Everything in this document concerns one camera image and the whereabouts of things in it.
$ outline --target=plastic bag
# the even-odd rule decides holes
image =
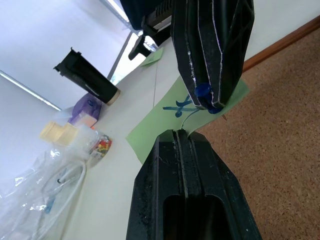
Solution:
[[[60,239],[86,165],[56,146],[21,176],[0,184],[0,239]]]

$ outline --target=white wall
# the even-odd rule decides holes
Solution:
[[[49,144],[38,136],[57,112],[0,76],[0,182],[32,166]]]
[[[86,92],[53,70],[70,47],[107,76],[129,34],[99,0],[1,0],[0,69],[64,109]]]
[[[245,59],[320,15],[320,0],[253,0],[255,19]]]

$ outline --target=table surface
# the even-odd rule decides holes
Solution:
[[[320,1],[255,0],[254,7],[255,23],[245,59],[317,17]],[[133,185],[141,163],[125,137],[179,76],[171,39],[162,46],[162,59],[149,67],[138,67],[125,77],[117,85],[119,98],[102,110],[95,128],[110,136],[113,143],[103,160],[88,169],[63,239],[126,238]]]

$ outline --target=green paper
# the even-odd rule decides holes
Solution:
[[[163,54],[164,54],[164,48],[161,47],[157,51],[152,52],[149,56],[147,56],[140,66],[141,67],[151,66],[152,64],[159,61],[162,58]]]
[[[189,97],[182,78],[178,77],[166,95],[129,133],[126,140],[134,150],[139,161],[143,164],[147,159],[157,136],[162,134],[164,131],[168,129],[179,130],[183,125],[183,129],[190,134],[203,125],[216,120],[228,112],[237,103],[239,103],[241,99],[249,93],[249,91],[250,90],[247,85],[240,79],[227,105],[221,112],[210,114],[207,110],[199,110],[194,113],[193,109],[195,109],[195,106],[192,102],[183,107],[184,110],[190,111],[178,112],[177,102],[178,104],[183,103],[187,100],[186,98]],[[163,107],[172,107],[176,109],[163,109]]]

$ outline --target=blue writing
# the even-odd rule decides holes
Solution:
[[[181,117],[183,112],[195,112],[195,111],[198,111],[198,109],[196,107],[194,107],[194,108],[185,107],[185,106],[187,106],[187,105],[192,103],[192,100],[189,100],[189,98],[190,98],[190,96],[188,95],[185,98],[184,102],[175,101],[175,104],[177,106],[164,106],[162,109],[163,110],[176,111],[176,113],[175,113],[175,117],[176,118]]]

